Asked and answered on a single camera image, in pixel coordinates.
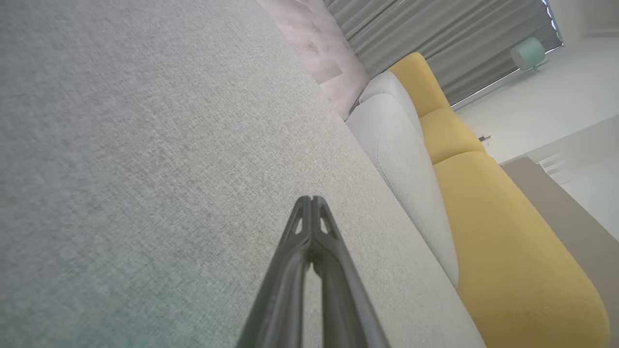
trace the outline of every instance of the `black plastic arm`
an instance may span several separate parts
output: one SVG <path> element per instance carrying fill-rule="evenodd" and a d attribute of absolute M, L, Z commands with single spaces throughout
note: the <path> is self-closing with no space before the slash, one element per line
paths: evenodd
<path fill-rule="evenodd" d="M 321 221 L 326 228 L 321 228 Z M 322 279 L 325 348 L 389 347 L 329 206 L 320 196 L 303 196 L 295 203 L 237 347 L 301 347 L 303 286 L 310 263 Z"/>

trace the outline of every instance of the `gray upholstery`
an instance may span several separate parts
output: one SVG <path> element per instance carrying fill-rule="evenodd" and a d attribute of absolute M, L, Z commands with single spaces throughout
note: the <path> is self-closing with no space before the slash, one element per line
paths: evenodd
<path fill-rule="evenodd" d="M 389 94 L 357 106 L 346 122 L 454 286 L 458 262 L 434 167 L 406 112 Z"/>
<path fill-rule="evenodd" d="M 368 86 L 363 90 L 361 97 L 359 97 L 359 102 L 363 103 L 377 94 L 391 94 L 397 102 L 400 103 L 404 111 L 406 111 L 406 115 L 408 115 L 410 122 L 415 126 L 417 134 L 419 134 L 423 140 L 422 124 L 419 121 L 417 109 L 415 109 L 415 105 L 410 99 L 409 93 L 406 92 L 406 89 L 393 72 L 385 71 L 370 80 Z"/>
<path fill-rule="evenodd" d="M 233 347 L 323 195 L 393 347 L 483 342 L 254 0 L 0 4 L 3 347 Z M 305 347 L 320 346 L 307 281 Z"/>

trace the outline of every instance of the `mint green lamp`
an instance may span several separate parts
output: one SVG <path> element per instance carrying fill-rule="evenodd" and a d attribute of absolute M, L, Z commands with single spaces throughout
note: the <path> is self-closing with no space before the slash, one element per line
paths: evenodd
<path fill-rule="evenodd" d="M 542 43 L 534 37 L 520 42 L 511 49 L 511 57 L 514 63 L 522 70 L 530 68 L 537 70 L 545 55 Z"/>

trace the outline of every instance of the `white cushion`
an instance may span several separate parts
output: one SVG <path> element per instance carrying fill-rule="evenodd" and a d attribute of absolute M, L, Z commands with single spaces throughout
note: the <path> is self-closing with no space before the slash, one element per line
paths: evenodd
<path fill-rule="evenodd" d="M 361 97 L 359 97 L 359 102 L 363 103 L 378 94 L 391 94 L 400 103 L 423 141 L 423 131 L 419 122 L 419 116 L 417 115 L 417 109 L 415 109 L 409 93 L 406 92 L 400 80 L 391 71 L 385 71 L 376 75 L 368 86 L 365 87 Z"/>
<path fill-rule="evenodd" d="M 443 197 L 404 109 L 392 95 L 375 95 L 357 106 L 346 124 L 456 286 L 456 250 Z"/>

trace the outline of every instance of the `yellow cushion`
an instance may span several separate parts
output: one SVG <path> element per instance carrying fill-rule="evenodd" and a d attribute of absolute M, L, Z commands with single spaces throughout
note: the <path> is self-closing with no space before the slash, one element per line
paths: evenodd
<path fill-rule="evenodd" d="M 432 164 L 467 151 L 486 152 L 473 131 L 451 108 L 432 111 L 419 121 Z"/>
<path fill-rule="evenodd" d="M 388 71 L 397 76 L 409 93 L 419 117 L 436 109 L 450 108 L 441 86 L 419 52 L 400 59 Z"/>
<path fill-rule="evenodd" d="M 606 347 L 608 317 L 595 287 L 503 169 L 481 152 L 434 168 L 460 267 L 457 291 L 486 345 Z"/>

